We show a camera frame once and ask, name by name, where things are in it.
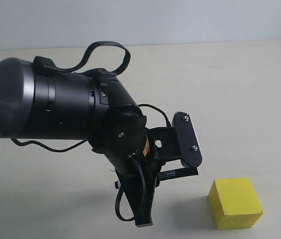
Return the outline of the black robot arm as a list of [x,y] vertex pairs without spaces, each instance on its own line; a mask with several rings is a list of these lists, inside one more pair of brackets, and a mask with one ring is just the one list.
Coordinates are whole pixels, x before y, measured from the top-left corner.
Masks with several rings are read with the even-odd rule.
[[161,170],[154,162],[155,141],[147,118],[114,71],[77,73],[59,69],[48,58],[0,61],[0,138],[19,143],[38,139],[87,141],[114,166],[121,187],[115,206],[126,196],[138,227],[152,225],[152,204]]

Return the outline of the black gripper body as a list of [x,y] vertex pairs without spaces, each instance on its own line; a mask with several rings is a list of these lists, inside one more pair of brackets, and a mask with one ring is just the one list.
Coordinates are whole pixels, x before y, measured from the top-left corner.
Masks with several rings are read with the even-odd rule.
[[126,156],[128,172],[115,171],[115,188],[127,197],[153,197],[160,184],[160,171],[165,164],[161,149],[149,149],[146,155],[134,150]]

